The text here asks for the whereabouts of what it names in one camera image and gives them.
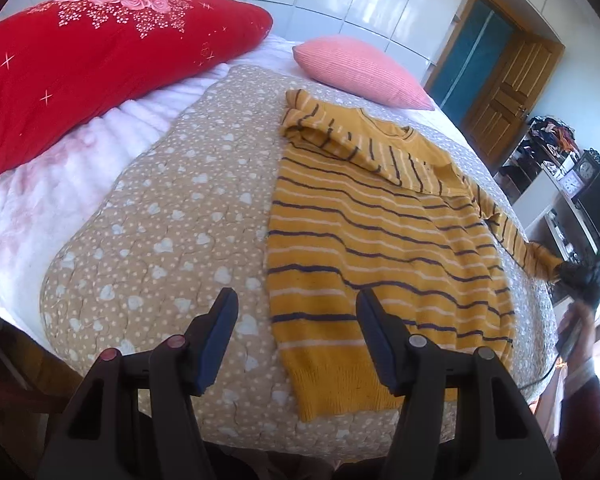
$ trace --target person's arm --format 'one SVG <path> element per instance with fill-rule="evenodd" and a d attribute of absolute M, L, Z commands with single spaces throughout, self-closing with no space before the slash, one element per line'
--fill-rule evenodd
<path fill-rule="evenodd" d="M 560 322 L 560 332 L 580 317 L 582 331 L 567 360 L 567 379 L 555 460 L 562 480 L 576 479 L 600 445 L 600 381 L 593 368 L 596 327 L 593 310 L 576 301 Z"/>

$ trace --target floor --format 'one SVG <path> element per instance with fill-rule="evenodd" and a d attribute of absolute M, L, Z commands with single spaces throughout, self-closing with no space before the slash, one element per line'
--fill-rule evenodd
<path fill-rule="evenodd" d="M 27 382 L 39 391 L 70 398 L 82 378 L 16 328 L 4 324 L 0 330 L 0 347 Z M 0 380 L 14 379 L 0 360 Z M 40 415 L 25 410 L 5 410 L 0 421 L 0 444 L 11 459 L 33 477 L 43 447 L 52 433 L 57 415 Z"/>

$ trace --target hand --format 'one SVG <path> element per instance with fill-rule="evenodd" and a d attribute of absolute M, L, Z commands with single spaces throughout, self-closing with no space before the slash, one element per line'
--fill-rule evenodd
<path fill-rule="evenodd" d="M 576 345 L 567 361 L 569 373 L 576 371 L 593 356 L 593 345 L 596 342 L 596 325 L 593 309 L 582 301 L 574 301 L 564 314 L 558 332 L 565 330 L 573 319 L 580 318 L 582 330 Z"/>

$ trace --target floral embroidery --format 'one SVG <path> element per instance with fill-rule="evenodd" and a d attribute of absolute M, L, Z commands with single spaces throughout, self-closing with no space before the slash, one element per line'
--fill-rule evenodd
<path fill-rule="evenodd" d="M 140 38 L 155 27 L 184 32 L 185 11 L 192 8 L 187 0 L 51 0 L 29 12 L 43 12 L 53 6 L 59 7 L 60 27 L 80 20 L 83 15 L 91 18 L 94 28 L 100 28 L 111 17 L 118 23 L 127 23 L 132 18 Z"/>

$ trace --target screw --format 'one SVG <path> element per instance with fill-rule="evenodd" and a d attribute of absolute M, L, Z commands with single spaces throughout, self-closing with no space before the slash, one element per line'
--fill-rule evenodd
<path fill-rule="evenodd" d="M 409 338 L 409 344 L 411 346 L 415 346 L 416 348 L 422 348 L 427 344 L 427 339 L 420 334 L 414 334 Z"/>
<path fill-rule="evenodd" d="M 169 346 L 169 348 L 182 348 L 184 346 L 184 343 L 186 342 L 187 340 L 185 339 L 185 337 L 180 334 L 172 335 L 170 338 L 167 339 L 167 345 Z"/>
<path fill-rule="evenodd" d="M 487 360 L 493 359 L 495 357 L 493 350 L 491 350 L 491 348 L 489 348 L 488 346 L 481 346 L 480 348 L 478 348 L 478 355 L 481 358 Z"/>
<path fill-rule="evenodd" d="M 115 359 L 117 355 L 118 350 L 116 350 L 115 348 L 107 348 L 100 353 L 100 359 L 102 359 L 103 361 L 111 361 Z"/>

